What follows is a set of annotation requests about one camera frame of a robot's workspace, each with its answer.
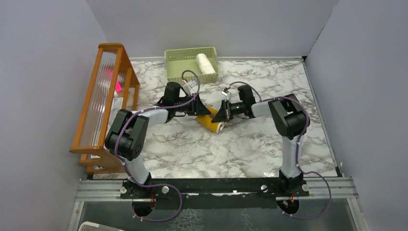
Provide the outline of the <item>yellow towel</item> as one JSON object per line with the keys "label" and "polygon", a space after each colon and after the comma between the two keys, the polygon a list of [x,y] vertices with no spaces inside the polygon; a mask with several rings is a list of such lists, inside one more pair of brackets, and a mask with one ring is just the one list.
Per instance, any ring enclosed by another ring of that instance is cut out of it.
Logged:
{"label": "yellow towel", "polygon": [[214,109],[211,106],[207,106],[207,109],[211,112],[209,115],[200,115],[196,117],[196,120],[203,125],[208,130],[219,133],[223,130],[225,123],[224,122],[217,122],[212,123],[212,119],[217,114],[218,110]]}

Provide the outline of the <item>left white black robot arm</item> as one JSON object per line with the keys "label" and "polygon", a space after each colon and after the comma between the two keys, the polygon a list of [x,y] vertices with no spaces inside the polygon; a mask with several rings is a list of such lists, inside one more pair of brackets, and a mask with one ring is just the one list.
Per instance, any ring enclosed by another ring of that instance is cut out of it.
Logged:
{"label": "left white black robot arm", "polygon": [[211,114],[197,93],[181,97],[180,91],[182,86],[179,83],[168,82],[164,95],[154,107],[135,112],[119,110],[105,138],[105,147],[124,166],[129,181],[133,183],[133,192],[138,197],[143,198],[151,193],[151,175],[140,155],[147,130],[169,122],[177,112],[188,116]]}

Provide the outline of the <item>white cream towel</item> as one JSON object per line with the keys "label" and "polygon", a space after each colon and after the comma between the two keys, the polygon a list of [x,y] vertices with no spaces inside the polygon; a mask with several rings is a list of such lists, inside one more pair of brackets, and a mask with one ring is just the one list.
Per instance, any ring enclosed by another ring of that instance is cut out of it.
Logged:
{"label": "white cream towel", "polygon": [[196,62],[199,66],[199,69],[202,75],[209,75],[209,74],[216,73],[214,67],[212,66],[211,62],[209,61],[209,59],[204,53],[199,53],[196,55]]}

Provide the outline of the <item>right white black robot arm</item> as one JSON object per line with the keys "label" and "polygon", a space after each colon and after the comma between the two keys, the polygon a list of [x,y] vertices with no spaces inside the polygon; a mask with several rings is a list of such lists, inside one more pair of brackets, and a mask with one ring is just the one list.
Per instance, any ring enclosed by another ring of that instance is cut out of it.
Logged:
{"label": "right white black robot arm", "polygon": [[238,93],[241,101],[231,103],[229,100],[222,100],[221,107],[211,122],[227,122],[238,114],[243,114],[249,119],[271,116],[276,130],[282,137],[283,147],[278,191],[285,196],[291,195],[303,181],[300,157],[303,135],[310,124],[307,112],[294,94],[256,102],[252,87],[239,86]]}

